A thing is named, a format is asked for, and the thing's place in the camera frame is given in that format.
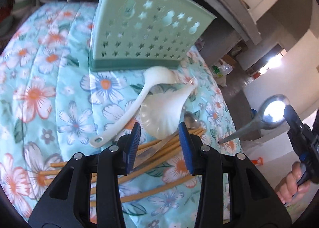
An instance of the floral tablecloth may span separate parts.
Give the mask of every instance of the floral tablecloth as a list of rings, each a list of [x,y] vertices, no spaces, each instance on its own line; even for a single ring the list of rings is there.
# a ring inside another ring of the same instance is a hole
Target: floral tablecloth
[[[88,52],[96,7],[64,2],[42,6],[18,29],[0,56],[0,184],[26,220],[47,188],[44,179],[52,177],[39,172],[51,169],[50,163],[69,160],[78,151],[85,155],[100,152],[88,144],[89,137],[111,128],[143,87],[142,70],[90,72]],[[239,140],[223,146],[217,143],[235,128],[221,91],[195,47],[174,72],[182,83],[192,77],[199,81],[185,107],[206,129],[203,143],[224,154],[239,152]],[[181,86],[158,85],[151,92]],[[139,115],[119,136],[130,133],[135,122],[140,122]],[[140,142],[153,139],[142,126]],[[187,174],[180,153],[120,185],[120,194],[154,189]],[[224,218],[229,215],[227,182],[225,177]],[[201,177],[195,177],[169,191],[123,204],[127,227],[193,227],[200,186]],[[96,209],[90,211],[96,222]]]

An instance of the gray floor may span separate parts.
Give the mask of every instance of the gray floor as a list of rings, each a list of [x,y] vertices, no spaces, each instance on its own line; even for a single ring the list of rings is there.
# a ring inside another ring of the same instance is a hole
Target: gray floor
[[[253,81],[237,63],[233,71],[227,75],[227,87],[221,87],[221,92],[229,108],[230,115],[236,130],[251,121],[251,110],[243,88]],[[253,131],[242,137],[241,140],[256,140],[260,138],[258,131]]]

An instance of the chopstick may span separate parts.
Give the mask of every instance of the chopstick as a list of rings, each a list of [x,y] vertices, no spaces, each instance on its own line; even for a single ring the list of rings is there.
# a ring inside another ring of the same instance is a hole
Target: chopstick
[[[149,190],[149,191],[146,191],[146,192],[143,192],[143,193],[139,193],[139,194],[136,194],[136,195],[131,195],[131,196],[124,196],[121,198],[121,203],[127,203],[127,202],[131,202],[131,201],[136,201],[136,200],[140,200],[144,197],[148,197],[148,196],[151,196],[151,195],[155,195],[155,194],[158,194],[158,193],[161,193],[161,192],[164,192],[168,189],[171,189],[175,186],[178,186],[178,185],[181,185],[187,181],[190,181],[192,178],[194,178],[192,175],[187,175],[181,179],[178,179],[172,183],[168,183],[164,186],[161,186],[161,187],[157,187],[155,189],[152,189],[152,190]],[[96,206],[96,201],[91,201],[90,202],[90,207],[95,207]]]
[[[190,129],[189,130],[189,133],[191,134],[194,134],[194,132],[198,131],[198,130],[201,130],[202,128],[198,128],[198,129]],[[165,146],[167,145],[171,145],[172,143],[175,143],[179,140],[179,137],[178,135],[176,135],[174,138],[172,138]],[[138,153],[137,155],[140,153],[139,150],[145,150],[146,148],[150,147],[150,146],[153,146],[154,144],[157,144],[158,142],[160,142],[161,140],[154,140],[154,141],[151,141],[151,142],[148,142],[148,143],[144,143],[144,144],[141,144],[138,146]],[[58,162],[58,163],[51,163],[50,166],[52,168],[62,168],[64,167],[68,162],[67,161],[63,161],[63,162]]]
[[[202,136],[205,132],[206,131],[204,129],[199,128],[199,129],[196,129],[193,134],[198,135],[198,136]],[[149,163],[148,165],[145,165],[144,167],[140,168],[139,170],[132,172],[131,174],[129,174],[127,176],[120,177],[118,179],[119,184],[125,183],[125,182],[131,180],[132,178],[135,178],[135,177],[138,177],[138,176],[144,174],[146,171],[156,167],[157,165],[159,165],[159,164],[167,161],[171,157],[175,156],[180,151],[181,151],[180,143],[172,144],[171,146],[167,147],[165,150],[158,151],[155,155],[153,155],[150,159],[147,160],[147,161],[152,160],[151,163]],[[44,180],[46,185],[50,185],[52,183],[52,181],[53,181],[53,178]],[[95,183],[96,181],[97,181],[97,174],[93,173],[91,183]],[[96,187],[91,188],[91,194],[95,194],[95,193],[96,193]]]

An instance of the white ladle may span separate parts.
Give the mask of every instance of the white ladle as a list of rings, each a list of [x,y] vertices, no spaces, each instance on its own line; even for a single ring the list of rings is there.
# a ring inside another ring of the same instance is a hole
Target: white ladle
[[[180,123],[183,105],[197,85],[197,80],[192,78],[187,85],[173,93],[146,97],[140,109],[144,129],[159,140],[174,133]]]
[[[175,74],[163,66],[150,67],[144,71],[143,75],[145,84],[134,103],[132,103],[125,114],[114,123],[111,129],[105,130],[100,135],[90,138],[89,143],[92,147],[100,148],[115,137],[134,116],[153,86],[158,84],[175,84],[178,82]]]

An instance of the silver rivet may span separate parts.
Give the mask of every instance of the silver rivet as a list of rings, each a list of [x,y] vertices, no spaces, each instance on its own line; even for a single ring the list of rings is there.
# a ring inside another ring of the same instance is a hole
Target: silver rivet
[[[237,154],[237,158],[240,159],[240,160],[244,160],[244,159],[246,159],[246,155],[243,154],[243,153],[238,153]]]
[[[202,151],[209,151],[210,147],[208,145],[202,145],[200,148]]]
[[[109,147],[109,150],[112,151],[112,152],[115,152],[119,149],[119,147],[117,145],[112,145]]]
[[[82,156],[83,156],[83,154],[82,154],[82,153],[80,153],[80,152],[78,152],[78,153],[74,154],[74,158],[75,158],[76,160],[81,159],[81,158],[82,158]]]

